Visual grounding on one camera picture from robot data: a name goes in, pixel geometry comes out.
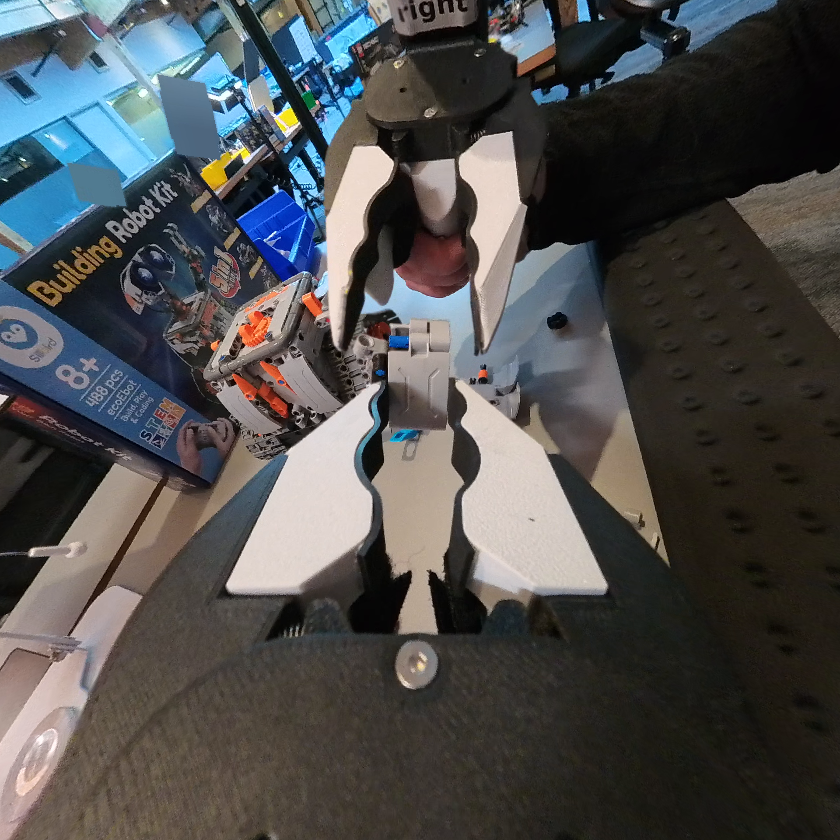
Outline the black metal pole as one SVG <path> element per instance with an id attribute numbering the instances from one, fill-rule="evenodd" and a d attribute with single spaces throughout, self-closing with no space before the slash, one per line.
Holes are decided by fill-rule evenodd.
<path id="1" fill-rule="evenodd" d="M 245 33 L 256 47 L 262 60 L 278 84 L 283 96 L 296 114 L 304 133 L 308 136 L 322 161 L 327 160 L 328 143 L 303 100 L 296 83 L 288 72 L 279 54 L 270 42 L 270 37 L 259 16 L 247 1 L 217 1 L 228 22 L 238 34 Z"/>

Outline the grey orange tracked toy robot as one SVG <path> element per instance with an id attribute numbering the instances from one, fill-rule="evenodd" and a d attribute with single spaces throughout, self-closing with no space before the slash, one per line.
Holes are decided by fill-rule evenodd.
<path id="1" fill-rule="evenodd" d="M 357 322 L 351 345 L 332 342 L 319 280 L 299 273 L 248 301 L 207 363 L 204 377 L 259 459 L 285 454 L 376 380 L 387 338 Z"/>

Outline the small grey orange toy part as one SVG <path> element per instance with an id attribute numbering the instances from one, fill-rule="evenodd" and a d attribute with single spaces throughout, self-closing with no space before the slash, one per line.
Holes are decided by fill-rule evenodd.
<path id="1" fill-rule="evenodd" d="M 519 415 L 521 389 L 518 382 L 519 359 L 513 359 L 504 365 L 479 366 L 476 376 L 460 380 L 482 396 L 489 404 L 515 421 Z"/>

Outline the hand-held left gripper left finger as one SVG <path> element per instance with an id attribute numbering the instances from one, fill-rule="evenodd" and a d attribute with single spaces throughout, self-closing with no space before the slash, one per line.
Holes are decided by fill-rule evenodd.
<path id="1" fill-rule="evenodd" d="M 332 598 L 343 607 L 391 579 L 382 501 L 387 389 L 367 387 L 296 444 L 228 577 L 231 595 Z"/>

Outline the blue robot kit box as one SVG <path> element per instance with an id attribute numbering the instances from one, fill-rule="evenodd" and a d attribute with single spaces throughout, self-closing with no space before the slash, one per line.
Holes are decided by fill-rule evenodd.
<path id="1" fill-rule="evenodd" d="M 238 219 L 170 153 L 2 279 L 2 385 L 59 431 L 171 486 L 207 487 L 235 432 L 204 379 L 239 307 L 282 282 Z"/>

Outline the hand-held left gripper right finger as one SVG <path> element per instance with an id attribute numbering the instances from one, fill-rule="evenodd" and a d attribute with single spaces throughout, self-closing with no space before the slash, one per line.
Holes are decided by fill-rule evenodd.
<path id="1" fill-rule="evenodd" d="M 450 580 L 488 612 L 501 601 L 607 592 L 606 579 L 545 450 L 466 383 L 452 381 L 453 465 L 464 481 Z"/>

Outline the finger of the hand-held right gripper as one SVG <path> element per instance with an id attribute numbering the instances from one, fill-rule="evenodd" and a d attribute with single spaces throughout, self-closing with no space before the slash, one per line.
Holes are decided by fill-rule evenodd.
<path id="1" fill-rule="evenodd" d="M 505 310 L 526 217 L 513 132 L 482 136 L 456 162 L 468 206 L 466 244 L 476 354 L 485 354 Z"/>
<path id="2" fill-rule="evenodd" d="M 407 165 L 379 145 L 333 139 L 326 158 L 329 313 L 346 350 L 369 294 L 385 305 L 394 268 L 411 249 L 417 201 Z"/>

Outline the blue toy wrench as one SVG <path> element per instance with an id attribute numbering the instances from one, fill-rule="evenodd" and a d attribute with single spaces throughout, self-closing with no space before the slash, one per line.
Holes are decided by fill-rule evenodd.
<path id="1" fill-rule="evenodd" d="M 357 449 L 356 460 L 360 463 L 371 458 L 376 459 L 379 456 L 376 454 L 382 447 L 382 429 L 388 428 L 388 408 L 387 405 L 380 400 L 371 399 L 366 406 L 371 415 L 372 426 L 371 429 L 365 433 L 360 441 Z M 418 429 L 398 429 L 395 432 L 388 433 L 390 435 L 389 441 L 397 443 L 407 443 L 417 441 L 422 432 Z"/>

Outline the blue plastic bin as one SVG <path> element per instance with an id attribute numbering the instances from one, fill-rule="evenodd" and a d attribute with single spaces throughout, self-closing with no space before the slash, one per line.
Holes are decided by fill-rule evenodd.
<path id="1" fill-rule="evenodd" d="M 313 273 L 314 223 L 286 192 L 239 216 L 238 223 L 278 278 Z"/>

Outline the person's right hand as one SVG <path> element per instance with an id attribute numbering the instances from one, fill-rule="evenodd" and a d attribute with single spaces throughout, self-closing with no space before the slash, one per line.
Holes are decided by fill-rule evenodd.
<path id="1" fill-rule="evenodd" d="M 469 264 L 463 234 L 435 236 L 416 231 L 408 259 L 395 273 L 406 287 L 431 298 L 446 298 L 469 284 Z"/>

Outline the yellow plastic bin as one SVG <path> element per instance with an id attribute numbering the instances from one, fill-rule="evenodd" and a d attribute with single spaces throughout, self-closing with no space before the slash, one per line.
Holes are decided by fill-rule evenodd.
<path id="1" fill-rule="evenodd" d="M 223 152 L 219 159 L 202 168 L 201 176 L 212 189 L 216 190 L 242 168 L 248 156 L 249 153 L 245 148 Z"/>

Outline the white book stand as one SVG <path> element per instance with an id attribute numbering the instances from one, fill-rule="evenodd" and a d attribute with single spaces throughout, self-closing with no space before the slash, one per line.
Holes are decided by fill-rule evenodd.
<path id="1" fill-rule="evenodd" d="M 91 690 L 139 594 L 110 586 L 69 635 L 2 627 L 1 837 L 12 838 L 43 798 Z"/>

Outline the black perforated mat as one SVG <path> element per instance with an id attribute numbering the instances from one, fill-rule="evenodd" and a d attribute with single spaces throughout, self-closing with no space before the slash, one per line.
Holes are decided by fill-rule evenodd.
<path id="1" fill-rule="evenodd" d="M 805 818 L 838 838 L 838 338 L 729 203 L 601 256 L 670 562 Z"/>

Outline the light grey toy block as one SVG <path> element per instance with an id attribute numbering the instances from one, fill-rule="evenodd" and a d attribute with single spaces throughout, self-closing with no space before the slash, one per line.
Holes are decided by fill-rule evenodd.
<path id="1" fill-rule="evenodd" d="M 408 324 L 395 324 L 388 345 L 391 429 L 445 430 L 450 373 L 449 322 L 413 318 Z"/>

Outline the person's right forearm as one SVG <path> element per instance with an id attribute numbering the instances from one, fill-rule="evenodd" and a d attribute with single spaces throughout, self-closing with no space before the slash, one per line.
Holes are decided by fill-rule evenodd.
<path id="1" fill-rule="evenodd" d="M 697 51 L 541 106 L 528 247 L 577 245 L 839 160 L 839 2 L 778 2 Z"/>

